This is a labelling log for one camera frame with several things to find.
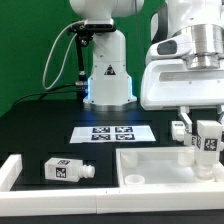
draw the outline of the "small white box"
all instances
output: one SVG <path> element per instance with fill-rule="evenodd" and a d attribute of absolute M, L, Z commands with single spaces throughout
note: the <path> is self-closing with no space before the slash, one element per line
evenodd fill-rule
<path fill-rule="evenodd" d="M 95 168 L 83 165 L 82 160 L 51 158 L 45 163 L 45 178 L 78 182 L 80 178 L 93 178 Z"/>

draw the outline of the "green wall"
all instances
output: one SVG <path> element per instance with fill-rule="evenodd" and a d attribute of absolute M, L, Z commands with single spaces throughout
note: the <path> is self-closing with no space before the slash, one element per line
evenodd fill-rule
<path fill-rule="evenodd" d="M 139 14 L 144 57 L 150 46 L 150 17 L 162 2 L 163 0 L 145 0 Z M 0 115 L 9 110 L 17 98 L 43 91 L 42 75 L 51 46 L 59 32 L 78 19 L 80 18 L 72 11 L 69 0 L 0 1 Z M 139 97 L 144 60 L 139 50 L 136 18 L 132 16 L 115 21 L 127 38 L 127 71 L 133 77 L 134 94 Z M 51 62 L 48 81 L 52 81 L 58 73 L 69 39 L 65 35 L 60 41 Z M 84 49 L 84 58 L 90 74 L 91 47 Z M 59 84 L 76 80 L 76 60 L 74 46 Z"/>

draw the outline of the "black table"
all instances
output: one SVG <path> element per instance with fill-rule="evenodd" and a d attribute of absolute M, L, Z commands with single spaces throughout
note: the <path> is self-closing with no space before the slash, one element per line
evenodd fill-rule
<path fill-rule="evenodd" d="M 196 120 L 217 120 L 213 109 L 194 110 Z M 28 101 L 19 103 L 0 118 L 0 165 L 11 154 L 22 154 L 23 171 L 12 190 L 46 190 L 117 187 L 116 148 L 176 146 L 171 121 L 177 111 L 144 111 L 139 105 L 123 112 L 96 112 L 83 109 L 74 100 Z M 114 142 L 70 144 L 74 127 L 150 125 L 156 142 Z M 94 165 L 93 179 L 78 183 L 47 181 L 44 163 L 51 157 L 83 159 Z M 224 223 L 222 210 L 68 215 L 0 218 L 0 223 Z"/>

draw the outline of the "white paper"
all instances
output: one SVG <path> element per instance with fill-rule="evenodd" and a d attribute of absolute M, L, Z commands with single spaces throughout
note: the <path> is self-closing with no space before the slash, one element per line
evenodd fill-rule
<path fill-rule="evenodd" d="M 70 143 L 155 141 L 150 126 L 75 127 Z"/>

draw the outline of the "black qr code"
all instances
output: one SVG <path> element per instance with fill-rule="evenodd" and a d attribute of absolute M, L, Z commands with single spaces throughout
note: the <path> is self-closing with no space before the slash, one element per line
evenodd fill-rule
<path fill-rule="evenodd" d="M 200 149 L 201 148 L 201 137 L 198 135 L 197 137 L 197 147 Z"/>
<path fill-rule="evenodd" d="M 92 141 L 109 141 L 110 135 L 92 135 Z"/>
<path fill-rule="evenodd" d="M 110 133 L 110 128 L 109 127 L 93 128 L 93 133 Z"/>
<path fill-rule="evenodd" d="M 68 165 L 69 163 L 70 163 L 69 160 L 60 160 L 60 161 L 58 162 L 58 165 Z"/>
<path fill-rule="evenodd" d="M 205 151 L 217 151 L 218 148 L 218 139 L 205 139 L 205 146 L 204 150 Z"/>
<path fill-rule="evenodd" d="M 119 134 L 116 135 L 116 140 L 118 141 L 133 141 L 135 136 L 133 134 Z"/>
<path fill-rule="evenodd" d="M 192 145 L 196 145 L 197 144 L 197 137 L 196 136 L 192 136 L 191 144 Z"/>
<path fill-rule="evenodd" d="M 66 168 L 56 167 L 56 177 L 57 178 L 66 178 L 67 177 Z"/>
<path fill-rule="evenodd" d="M 115 127 L 116 133 L 130 133 L 133 132 L 132 127 Z"/>

